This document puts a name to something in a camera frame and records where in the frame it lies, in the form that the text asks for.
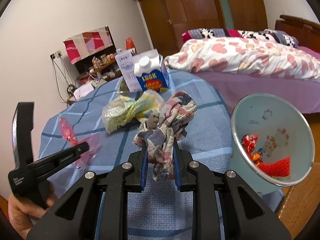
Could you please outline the person's left hand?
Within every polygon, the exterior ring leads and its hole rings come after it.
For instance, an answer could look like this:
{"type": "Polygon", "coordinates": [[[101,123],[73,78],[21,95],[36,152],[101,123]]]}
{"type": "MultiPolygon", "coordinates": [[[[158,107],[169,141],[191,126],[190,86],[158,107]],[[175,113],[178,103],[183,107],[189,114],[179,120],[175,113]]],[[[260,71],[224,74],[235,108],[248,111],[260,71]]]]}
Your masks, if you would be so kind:
{"type": "Polygon", "coordinates": [[[43,209],[36,205],[31,200],[23,197],[15,197],[11,194],[8,198],[8,215],[12,227],[23,238],[27,239],[27,234],[33,227],[31,217],[40,219],[57,201],[57,196],[54,193],[54,186],[52,183],[49,186],[49,196],[46,200],[48,208],[43,209]]]}

